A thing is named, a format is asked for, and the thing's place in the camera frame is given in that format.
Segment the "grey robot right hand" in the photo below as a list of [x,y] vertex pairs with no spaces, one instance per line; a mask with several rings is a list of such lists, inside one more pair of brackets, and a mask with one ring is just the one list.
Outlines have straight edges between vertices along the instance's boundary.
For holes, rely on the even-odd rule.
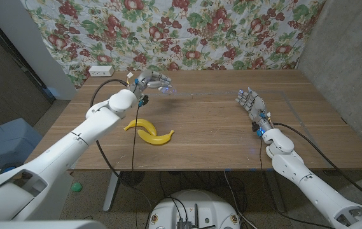
[[252,131],[258,136],[262,136],[274,127],[264,100],[255,91],[250,88],[247,92],[240,89],[236,102],[247,111],[252,121]]

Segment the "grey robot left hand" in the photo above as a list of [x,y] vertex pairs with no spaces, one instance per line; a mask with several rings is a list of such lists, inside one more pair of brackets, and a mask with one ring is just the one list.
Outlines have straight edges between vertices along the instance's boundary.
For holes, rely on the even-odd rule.
[[137,81],[128,86],[128,89],[137,96],[146,88],[158,89],[162,93],[169,93],[174,87],[171,79],[157,71],[145,70],[137,77]]

